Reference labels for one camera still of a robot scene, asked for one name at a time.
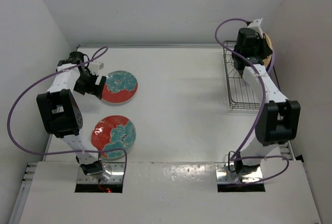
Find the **orange plate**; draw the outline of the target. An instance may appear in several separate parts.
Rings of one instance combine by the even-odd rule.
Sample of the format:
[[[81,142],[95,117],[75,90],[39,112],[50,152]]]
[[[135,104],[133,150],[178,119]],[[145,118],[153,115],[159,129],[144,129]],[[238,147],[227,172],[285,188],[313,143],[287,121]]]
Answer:
[[[273,50],[273,46],[272,46],[272,42],[271,42],[270,37],[266,33],[264,33],[264,37],[265,37],[265,40],[267,42],[268,47],[271,50]],[[270,65],[270,62],[272,60],[272,55],[273,55],[273,52],[263,60],[265,68],[268,68],[268,66]]]

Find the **lavender plate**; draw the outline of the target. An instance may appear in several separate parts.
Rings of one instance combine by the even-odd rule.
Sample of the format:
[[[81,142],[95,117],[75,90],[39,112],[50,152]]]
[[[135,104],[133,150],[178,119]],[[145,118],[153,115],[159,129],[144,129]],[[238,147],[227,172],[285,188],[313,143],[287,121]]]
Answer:
[[[269,68],[268,68],[268,73],[270,73],[272,71],[272,69],[274,67],[274,62],[275,62],[275,51],[273,50],[271,61],[270,61]]]

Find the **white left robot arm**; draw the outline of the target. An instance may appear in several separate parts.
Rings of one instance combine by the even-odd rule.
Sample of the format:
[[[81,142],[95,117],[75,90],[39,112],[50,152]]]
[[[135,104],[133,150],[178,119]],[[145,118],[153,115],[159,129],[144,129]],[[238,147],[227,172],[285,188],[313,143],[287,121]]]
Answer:
[[[83,116],[73,96],[73,92],[78,92],[102,98],[106,77],[98,73],[104,64],[94,60],[85,64],[84,57],[84,53],[73,51],[59,61],[53,83],[36,101],[46,132],[70,147],[86,176],[105,182],[108,175],[98,150],[81,132]]]

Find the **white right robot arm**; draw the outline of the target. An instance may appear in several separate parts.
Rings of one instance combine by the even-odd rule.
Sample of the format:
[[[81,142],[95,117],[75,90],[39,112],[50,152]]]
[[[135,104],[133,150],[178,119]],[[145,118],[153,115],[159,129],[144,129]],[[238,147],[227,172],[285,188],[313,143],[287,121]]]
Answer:
[[[253,140],[234,152],[234,172],[256,170],[278,145],[296,137],[301,106],[289,100],[272,81],[264,60],[273,54],[263,35],[253,28],[239,29],[232,53],[235,69],[250,86],[261,106],[254,122]]]

